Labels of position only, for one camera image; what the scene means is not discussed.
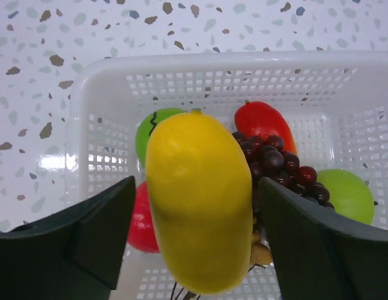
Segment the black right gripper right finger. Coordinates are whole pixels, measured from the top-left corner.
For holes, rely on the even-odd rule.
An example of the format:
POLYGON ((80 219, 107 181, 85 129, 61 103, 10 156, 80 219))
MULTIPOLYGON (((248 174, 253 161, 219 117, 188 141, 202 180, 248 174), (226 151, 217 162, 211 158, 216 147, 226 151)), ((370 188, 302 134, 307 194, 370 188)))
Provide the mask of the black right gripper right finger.
POLYGON ((388 299, 388 230, 259 181, 262 221, 283 299, 388 299))

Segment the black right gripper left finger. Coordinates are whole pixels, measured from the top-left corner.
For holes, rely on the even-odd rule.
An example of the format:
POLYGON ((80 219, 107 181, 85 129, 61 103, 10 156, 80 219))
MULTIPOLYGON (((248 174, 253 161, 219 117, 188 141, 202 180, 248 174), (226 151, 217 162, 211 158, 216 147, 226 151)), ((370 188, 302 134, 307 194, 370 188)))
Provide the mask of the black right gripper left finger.
POLYGON ((0 299, 109 299, 135 203, 135 179, 0 231, 0 299))

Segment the dark red grape bunch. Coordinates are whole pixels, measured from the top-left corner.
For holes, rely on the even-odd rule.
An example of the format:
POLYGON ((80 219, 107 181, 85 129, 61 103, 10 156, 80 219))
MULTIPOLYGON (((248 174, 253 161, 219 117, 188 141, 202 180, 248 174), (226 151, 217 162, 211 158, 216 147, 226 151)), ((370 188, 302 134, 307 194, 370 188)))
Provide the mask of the dark red grape bunch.
POLYGON ((265 140, 259 136, 245 137, 235 131, 232 136, 240 145, 252 175, 253 212, 260 212, 260 193, 258 182, 261 178, 270 178, 295 194, 330 209, 329 190, 318 182, 317 171, 310 166, 302 166, 299 157, 286 151, 283 139, 271 135, 265 140))

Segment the yellow mango toy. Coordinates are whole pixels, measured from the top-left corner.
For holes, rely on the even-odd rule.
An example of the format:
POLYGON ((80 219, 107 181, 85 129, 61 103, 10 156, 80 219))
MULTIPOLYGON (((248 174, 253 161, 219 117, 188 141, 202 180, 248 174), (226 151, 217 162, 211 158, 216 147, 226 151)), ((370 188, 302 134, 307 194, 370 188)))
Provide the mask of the yellow mango toy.
POLYGON ((155 235, 175 280, 197 294, 239 285, 250 265, 252 177, 235 138, 200 111, 152 132, 146 183, 155 235))

